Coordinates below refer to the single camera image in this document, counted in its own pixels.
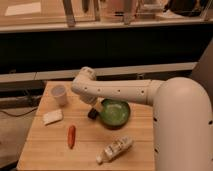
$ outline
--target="green bowl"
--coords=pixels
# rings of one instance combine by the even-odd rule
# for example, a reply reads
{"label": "green bowl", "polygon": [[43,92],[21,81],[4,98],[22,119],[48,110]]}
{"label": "green bowl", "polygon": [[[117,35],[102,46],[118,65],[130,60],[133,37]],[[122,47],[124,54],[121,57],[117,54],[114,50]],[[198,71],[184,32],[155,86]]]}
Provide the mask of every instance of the green bowl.
{"label": "green bowl", "polygon": [[100,112],[101,121],[111,127],[124,125],[130,115],[130,107],[127,102],[104,99],[103,110]]}

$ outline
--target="paper cup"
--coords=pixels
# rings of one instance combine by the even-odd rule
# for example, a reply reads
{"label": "paper cup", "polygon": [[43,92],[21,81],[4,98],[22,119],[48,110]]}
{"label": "paper cup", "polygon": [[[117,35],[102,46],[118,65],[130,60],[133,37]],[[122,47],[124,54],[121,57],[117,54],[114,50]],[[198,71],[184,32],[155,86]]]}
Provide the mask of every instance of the paper cup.
{"label": "paper cup", "polygon": [[59,106],[65,106],[68,103],[66,89],[63,85],[53,87],[51,94]]}

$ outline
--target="white bottle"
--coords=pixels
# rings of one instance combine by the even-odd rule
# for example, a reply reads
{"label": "white bottle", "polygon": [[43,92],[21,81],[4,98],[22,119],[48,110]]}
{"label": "white bottle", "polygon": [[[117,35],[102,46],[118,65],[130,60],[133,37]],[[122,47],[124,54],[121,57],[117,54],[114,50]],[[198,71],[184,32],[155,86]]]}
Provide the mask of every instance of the white bottle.
{"label": "white bottle", "polygon": [[102,164],[103,162],[110,162],[120,153],[131,147],[132,144],[133,140],[127,136],[119,138],[102,151],[101,155],[96,158],[97,163]]}

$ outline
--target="black cable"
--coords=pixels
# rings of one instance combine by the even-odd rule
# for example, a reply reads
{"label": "black cable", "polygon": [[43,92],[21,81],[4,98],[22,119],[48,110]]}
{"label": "black cable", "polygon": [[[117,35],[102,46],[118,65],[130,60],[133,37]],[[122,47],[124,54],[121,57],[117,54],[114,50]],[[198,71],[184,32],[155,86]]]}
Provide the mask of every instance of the black cable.
{"label": "black cable", "polygon": [[34,108],[34,109],[32,109],[32,110],[30,110],[30,111],[28,111],[28,112],[26,112],[26,113],[22,113],[22,114],[19,114],[19,115],[14,115],[14,114],[8,113],[8,112],[6,112],[6,111],[4,111],[4,110],[0,110],[0,113],[3,113],[3,114],[5,114],[5,115],[11,116],[11,117],[21,117],[21,116],[25,116],[25,115],[27,115],[27,114],[30,114],[31,112],[33,112],[33,111],[35,111],[35,110],[37,110],[37,109],[38,109],[38,108]]}

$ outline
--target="red pepper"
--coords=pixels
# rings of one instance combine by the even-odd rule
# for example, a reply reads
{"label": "red pepper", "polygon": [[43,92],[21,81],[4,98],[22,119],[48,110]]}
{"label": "red pepper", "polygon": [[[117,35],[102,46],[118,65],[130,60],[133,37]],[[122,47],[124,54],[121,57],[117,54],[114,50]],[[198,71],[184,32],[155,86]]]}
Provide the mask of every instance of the red pepper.
{"label": "red pepper", "polygon": [[67,143],[70,149],[72,149],[75,145],[75,132],[76,132],[75,126],[71,125],[69,127],[68,138],[67,138]]}

